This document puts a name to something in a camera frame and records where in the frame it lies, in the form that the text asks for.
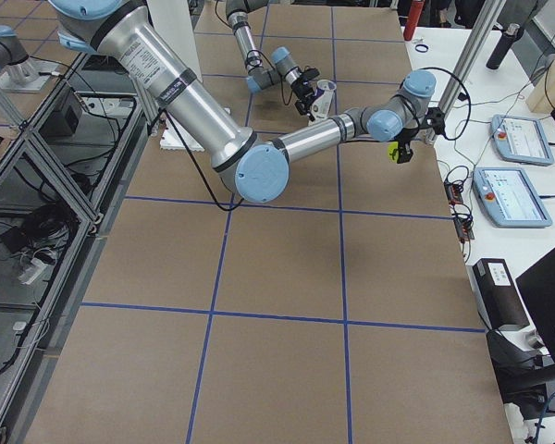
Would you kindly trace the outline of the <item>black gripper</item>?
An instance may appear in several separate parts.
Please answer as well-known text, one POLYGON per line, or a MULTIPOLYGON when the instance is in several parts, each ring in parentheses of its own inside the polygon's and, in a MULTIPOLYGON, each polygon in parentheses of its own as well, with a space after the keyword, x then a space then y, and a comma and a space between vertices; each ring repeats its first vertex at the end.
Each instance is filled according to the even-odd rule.
POLYGON ((310 122, 315 122, 318 113, 318 98, 315 97, 315 90, 312 83, 300 77, 290 85, 293 93, 297 97, 295 107, 301 116, 308 116, 310 122))
POLYGON ((403 128, 392 143, 392 159, 398 164, 409 163, 413 158, 413 149, 410 146, 420 132, 419 127, 403 128))

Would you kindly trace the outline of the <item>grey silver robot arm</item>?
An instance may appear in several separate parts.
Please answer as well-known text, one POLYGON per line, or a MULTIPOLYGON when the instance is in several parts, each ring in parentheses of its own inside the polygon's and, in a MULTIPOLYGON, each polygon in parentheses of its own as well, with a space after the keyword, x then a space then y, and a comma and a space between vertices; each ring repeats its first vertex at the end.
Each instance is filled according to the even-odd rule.
POLYGON ((226 25, 232 30, 240 49, 247 71, 247 86, 251 93, 259 93, 274 85, 288 83, 296 96, 294 105, 298 113, 314 122, 312 108, 316 92, 312 81, 319 76, 319 70, 314 67, 302 69, 283 46, 268 58, 253 41, 248 14, 267 5, 268 1, 245 0, 227 1, 225 5, 226 25))
POLYGON ((436 87, 433 74, 415 70, 383 105, 352 108, 263 142, 233 120, 156 32, 143 1, 54 1, 52 6, 62 44, 114 57, 210 154, 226 188, 253 203, 272 201, 284 191, 290 163, 356 136, 409 142, 422 128, 436 87))

